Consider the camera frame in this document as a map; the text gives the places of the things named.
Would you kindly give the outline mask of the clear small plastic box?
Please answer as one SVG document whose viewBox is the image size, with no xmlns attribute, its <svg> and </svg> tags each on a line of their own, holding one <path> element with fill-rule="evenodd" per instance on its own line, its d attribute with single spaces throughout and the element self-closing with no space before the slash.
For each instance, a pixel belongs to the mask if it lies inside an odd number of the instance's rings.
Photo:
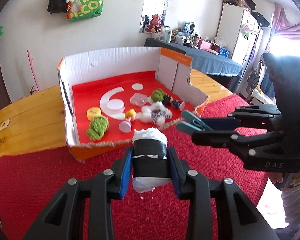
<svg viewBox="0 0 300 240">
<path fill-rule="evenodd" d="M 141 93 L 135 93 L 130 98 L 130 104 L 138 107 L 144 106 L 148 100 L 148 96 Z"/>
</svg>

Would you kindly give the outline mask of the purple curtain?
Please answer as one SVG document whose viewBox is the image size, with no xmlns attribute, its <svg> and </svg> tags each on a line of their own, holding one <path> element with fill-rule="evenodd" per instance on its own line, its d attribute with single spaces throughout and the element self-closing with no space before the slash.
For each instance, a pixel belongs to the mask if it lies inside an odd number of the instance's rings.
<svg viewBox="0 0 300 240">
<path fill-rule="evenodd" d="M 270 51 L 271 40 L 277 36 L 300 42 L 300 23 L 293 24 L 289 22 L 286 18 L 284 8 L 281 5 L 275 4 L 270 37 L 265 52 Z"/>
</svg>

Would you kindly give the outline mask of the green tote bag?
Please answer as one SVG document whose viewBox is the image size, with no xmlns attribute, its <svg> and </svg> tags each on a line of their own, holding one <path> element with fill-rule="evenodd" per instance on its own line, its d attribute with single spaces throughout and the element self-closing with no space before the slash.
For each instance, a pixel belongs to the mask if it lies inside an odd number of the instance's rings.
<svg viewBox="0 0 300 240">
<path fill-rule="evenodd" d="M 102 13 L 103 0 L 65 0 L 66 19 L 70 22 L 98 17 Z"/>
</svg>

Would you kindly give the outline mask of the teal plastic clip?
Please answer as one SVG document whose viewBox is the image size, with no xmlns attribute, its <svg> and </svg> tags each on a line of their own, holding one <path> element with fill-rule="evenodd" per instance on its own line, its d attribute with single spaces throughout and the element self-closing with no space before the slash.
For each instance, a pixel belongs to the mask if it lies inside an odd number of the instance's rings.
<svg viewBox="0 0 300 240">
<path fill-rule="evenodd" d="M 188 110 L 182 111 L 181 118 L 182 120 L 178 121 L 175 127 L 187 135 L 201 131 L 214 131 L 214 129 L 206 123 L 209 118 L 199 118 Z"/>
</svg>

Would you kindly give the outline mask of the wall mirror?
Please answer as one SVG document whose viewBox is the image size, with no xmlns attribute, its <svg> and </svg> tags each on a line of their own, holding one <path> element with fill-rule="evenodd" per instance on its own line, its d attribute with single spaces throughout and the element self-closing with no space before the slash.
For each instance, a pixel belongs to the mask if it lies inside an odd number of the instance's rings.
<svg viewBox="0 0 300 240">
<path fill-rule="evenodd" d="M 161 32 L 161 29 L 165 25 L 165 17 L 166 11 L 168 7 L 168 0 L 144 0 L 143 7 L 142 7 L 142 14 L 140 20 L 140 33 L 143 34 L 154 34 L 154 33 L 147 33 L 145 28 L 149 24 L 150 20 L 152 19 L 152 15 L 158 14 L 161 19 L 161 27 L 158 31 Z"/>
</svg>

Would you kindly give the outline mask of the red woven mat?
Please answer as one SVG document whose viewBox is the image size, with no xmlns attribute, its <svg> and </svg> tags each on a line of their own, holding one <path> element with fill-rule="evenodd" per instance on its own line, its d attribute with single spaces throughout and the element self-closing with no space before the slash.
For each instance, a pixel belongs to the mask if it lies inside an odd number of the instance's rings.
<svg viewBox="0 0 300 240">
<path fill-rule="evenodd" d="M 200 147 L 191 137 L 171 127 L 167 144 L 191 169 L 212 180 L 231 178 L 257 204 L 267 175 L 249 171 L 225 148 Z M 22 239 L 53 195 L 70 178 L 93 178 L 120 159 L 123 149 L 107 152 L 82 163 L 68 148 L 0 157 L 0 218 L 9 239 Z M 141 177 L 134 173 L 121 201 L 114 201 L 116 239 L 184 239 L 189 204 L 175 196 L 170 179 Z"/>
</svg>

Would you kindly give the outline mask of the pink plush toy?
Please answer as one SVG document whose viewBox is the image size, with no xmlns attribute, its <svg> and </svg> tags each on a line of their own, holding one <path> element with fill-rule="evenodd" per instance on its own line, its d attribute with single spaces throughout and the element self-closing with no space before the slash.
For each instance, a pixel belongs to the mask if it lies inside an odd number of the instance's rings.
<svg viewBox="0 0 300 240">
<path fill-rule="evenodd" d="M 161 19 L 158 14 L 152 15 L 152 19 L 150 20 L 149 24 L 145 28 L 147 33 L 158 33 L 161 27 Z"/>
</svg>

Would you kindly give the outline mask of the black white roll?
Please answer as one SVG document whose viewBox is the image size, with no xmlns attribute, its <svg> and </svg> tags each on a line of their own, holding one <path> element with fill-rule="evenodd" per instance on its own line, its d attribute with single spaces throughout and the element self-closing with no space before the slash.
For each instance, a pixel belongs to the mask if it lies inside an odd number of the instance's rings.
<svg viewBox="0 0 300 240">
<path fill-rule="evenodd" d="M 167 137 L 156 128 L 135 130 L 133 135 L 133 189 L 138 193 L 153 191 L 168 184 Z"/>
</svg>

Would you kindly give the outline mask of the white orange cardboard box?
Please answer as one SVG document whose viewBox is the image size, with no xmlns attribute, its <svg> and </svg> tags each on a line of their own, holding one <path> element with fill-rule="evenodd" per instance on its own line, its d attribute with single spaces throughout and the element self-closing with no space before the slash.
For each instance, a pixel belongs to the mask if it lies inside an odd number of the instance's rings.
<svg viewBox="0 0 300 240">
<path fill-rule="evenodd" d="M 129 109 L 141 111 L 142 107 L 130 104 L 135 93 L 147 95 L 145 105 L 150 105 L 152 92 L 160 88 L 201 116 L 209 96 L 190 83 L 191 62 L 189 56 L 159 47 L 101 49 L 62 58 L 58 78 L 65 107 L 65 141 L 74 158 L 82 162 L 131 142 L 133 133 L 121 132 L 119 123 Z M 110 99 L 121 99 L 125 110 L 108 111 Z M 86 134 L 91 107 L 99 107 L 109 121 L 99 141 L 91 141 Z"/>
</svg>

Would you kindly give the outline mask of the white fluffy plush toy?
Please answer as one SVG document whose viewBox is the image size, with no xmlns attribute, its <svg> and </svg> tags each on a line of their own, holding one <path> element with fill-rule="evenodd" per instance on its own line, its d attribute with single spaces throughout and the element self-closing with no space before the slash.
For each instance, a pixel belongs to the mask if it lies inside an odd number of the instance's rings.
<svg viewBox="0 0 300 240">
<path fill-rule="evenodd" d="M 151 105 L 144 105 L 136 114 L 136 119 L 159 127 L 164 125 L 166 120 L 170 120 L 172 116 L 172 112 L 158 101 Z"/>
</svg>

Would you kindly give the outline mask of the white round lid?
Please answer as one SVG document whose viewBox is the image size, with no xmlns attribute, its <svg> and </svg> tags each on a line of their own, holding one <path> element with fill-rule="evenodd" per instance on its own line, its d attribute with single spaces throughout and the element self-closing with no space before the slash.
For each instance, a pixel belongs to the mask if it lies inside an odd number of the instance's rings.
<svg viewBox="0 0 300 240">
<path fill-rule="evenodd" d="M 125 110 L 125 103 L 121 99 L 110 99 L 106 107 L 111 113 L 122 113 Z"/>
</svg>

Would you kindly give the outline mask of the green yarn ball toy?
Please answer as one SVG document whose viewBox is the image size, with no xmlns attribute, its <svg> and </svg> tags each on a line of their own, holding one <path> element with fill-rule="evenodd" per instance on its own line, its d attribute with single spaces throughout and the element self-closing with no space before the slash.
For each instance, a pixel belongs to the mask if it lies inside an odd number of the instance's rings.
<svg viewBox="0 0 300 240">
<path fill-rule="evenodd" d="M 153 102 L 163 102 L 167 94 L 160 88 L 156 89 L 151 94 L 151 99 Z"/>
</svg>

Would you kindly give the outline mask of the blonde doll figurine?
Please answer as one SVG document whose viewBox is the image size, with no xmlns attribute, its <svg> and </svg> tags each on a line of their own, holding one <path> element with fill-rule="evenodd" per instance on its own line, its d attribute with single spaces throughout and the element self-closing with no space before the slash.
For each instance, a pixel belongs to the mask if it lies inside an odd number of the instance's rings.
<svg viewBox="0 0 300 240">
<path fill-rule="evenodd" d="M 136 111 L 132 108 L 126 111 L 124 119 L 119 123 L 119 130 L 123 133 L 130 133 L 132 122 L 136 119 Z"/>
</svg>

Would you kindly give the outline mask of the white wardrobe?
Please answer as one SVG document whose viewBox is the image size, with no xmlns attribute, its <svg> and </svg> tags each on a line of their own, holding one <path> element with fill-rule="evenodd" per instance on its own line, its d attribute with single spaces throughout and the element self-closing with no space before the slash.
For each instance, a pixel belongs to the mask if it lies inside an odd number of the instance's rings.
<svg viewBox="0 0 300 240">
<path fill-rule="evenodd" d="M 257 42 L 260 27 L 252 12 L 252 0 L 223 0 L 215 44 L 228 51 L 227 57 L 245 67 Z"/>
</svg>

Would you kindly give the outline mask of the dark haired doll figurine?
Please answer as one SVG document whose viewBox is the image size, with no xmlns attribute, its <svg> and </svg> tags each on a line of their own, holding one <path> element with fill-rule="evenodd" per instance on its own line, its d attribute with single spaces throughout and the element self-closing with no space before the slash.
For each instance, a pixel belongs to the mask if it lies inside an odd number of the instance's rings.
<svg viewBox="0 0 300 240">
<path fill-rule="evenodd" d="M 173 99 L 170 95 L 165 95 L 162 101 L 164 106 L 172 105 L 174 108 L 179 109 L 179 111 L 183 111 L 185 108 L 185 102 L 180 100 Z"/>
</svg>

